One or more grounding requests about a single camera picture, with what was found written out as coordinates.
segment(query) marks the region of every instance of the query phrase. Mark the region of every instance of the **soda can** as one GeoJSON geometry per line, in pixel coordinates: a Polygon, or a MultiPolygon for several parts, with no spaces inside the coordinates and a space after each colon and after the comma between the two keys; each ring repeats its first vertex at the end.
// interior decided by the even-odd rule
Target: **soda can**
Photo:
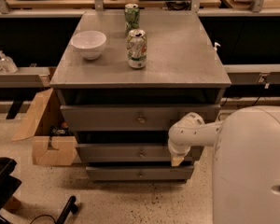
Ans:
{"type": "Polygon", "coordinates": [[[141,29],[133,29],[127,37],[129,66],[140,69],[147,64],[147,34],[141,29]]]}
{"type": "Polygon", "coordinates": [[[127,4],[124,8],[125,35],[132,29],[139,28],[140,8],[137,4],[127,4]]]}

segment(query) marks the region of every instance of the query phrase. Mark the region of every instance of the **speckled floor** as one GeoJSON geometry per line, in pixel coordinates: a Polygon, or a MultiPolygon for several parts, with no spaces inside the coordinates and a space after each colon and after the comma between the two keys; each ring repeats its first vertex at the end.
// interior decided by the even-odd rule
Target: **speckled floor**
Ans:
{"type": "MultiPolygon", "coordinates": [[[[232,112],[238,104],[225,105],[232,112]]],[[[92,183],[85,167],[44,167],[32,164],[32,139],[11,142],[24,113],[6,120],[0,113],[0,157],[8,156],[18,163],[12,173],[22,181],[15,196],[21,208],[14,214],[2,209],[0,214],[14,224],[26,224],[40,215],[55,219],[71,195],[77,197],[79,212],[70,214],[66,224],[100,223],[212,223],[212,155],[204,150],[195,164],[192,178],[186,183],[92,183]]],[[[35,224],[53,223],[43,217],[35,224]]]]}

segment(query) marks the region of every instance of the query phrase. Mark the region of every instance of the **drawer front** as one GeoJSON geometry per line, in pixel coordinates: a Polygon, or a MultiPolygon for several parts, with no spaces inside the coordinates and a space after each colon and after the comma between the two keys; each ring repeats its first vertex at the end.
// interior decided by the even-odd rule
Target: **drawer front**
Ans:
{"type": "Polygon", "coordinates": [[[61,110],[68,127],[78,131],[155,131],[169,130],[188,112],[197,112],[204,119],[215,120],[219,105],[190,107],[117,107],[68,106],[61,110]]]}
{"type": "Polygon", "coordinates": [[[139,167],[86,167],[92,181],[118,181],[118,180],[187,180],[193,173],[193,166],[179,168],[160,166],[139,167]]]}
{"type": "MultiPolygon", "coordinates": [[[[167,144],[80,144],[77,152],[82,162],[168,161],[167,144]]],[[[193,147],[185,161],[197,161],[203,147],[193,147]]]]}

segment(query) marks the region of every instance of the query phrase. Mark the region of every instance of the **gray cabinet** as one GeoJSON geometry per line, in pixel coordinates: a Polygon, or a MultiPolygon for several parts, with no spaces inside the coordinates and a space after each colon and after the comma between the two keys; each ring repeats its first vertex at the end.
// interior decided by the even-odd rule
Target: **gray cabinet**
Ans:
{"type": "Polygon", "coordinates": [[[50,83],[90,180],[189,179],[203,148],[171,167],[168,131],[188,112],[214,121],[230,86],[195,13],[141,10],[141,27],[147,66],[133,70],[122,11],[87,12],[75,33],[104,32],[105,52],[87,61],[68,46],[50,83]]]}

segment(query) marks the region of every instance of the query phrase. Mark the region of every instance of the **drawer handle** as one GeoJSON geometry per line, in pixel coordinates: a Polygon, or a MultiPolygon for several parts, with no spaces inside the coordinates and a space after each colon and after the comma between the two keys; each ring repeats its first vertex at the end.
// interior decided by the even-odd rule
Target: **drawer handle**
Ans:
{"type": "Polygon", "coordinates": [[[139,152],[139,157],[140,157],[140,158],[143,158],[143,157],[144,157],[144,152],[143,152],[143,151],[140,151],[140,152],[139,152]]]}
{"type": "Polygon", "coordinates": [[[138,120],[138,123],[141,123],[141,124],[144,124],[147,121],[146,118],[142,114],[140,114],[140,113],[138,113],[137,120],[138,120]]]}

